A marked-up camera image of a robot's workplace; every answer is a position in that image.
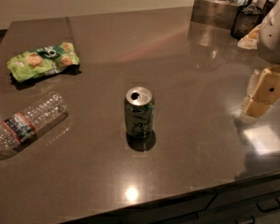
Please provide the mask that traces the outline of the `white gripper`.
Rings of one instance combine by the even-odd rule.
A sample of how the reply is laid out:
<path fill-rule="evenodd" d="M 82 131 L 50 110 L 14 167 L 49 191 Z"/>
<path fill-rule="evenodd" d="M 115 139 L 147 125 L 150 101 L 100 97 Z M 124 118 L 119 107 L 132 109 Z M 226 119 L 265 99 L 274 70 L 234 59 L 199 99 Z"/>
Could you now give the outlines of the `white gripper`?
<path fill-rule="evenodd" d="M 280 0 L 263 19 L 258 36 L 259 56 L 269 63 L 280 64 Z M 256 69 L 249 79 L 241 113 L 262 117 L 280 99 L 280 65 Z"/>

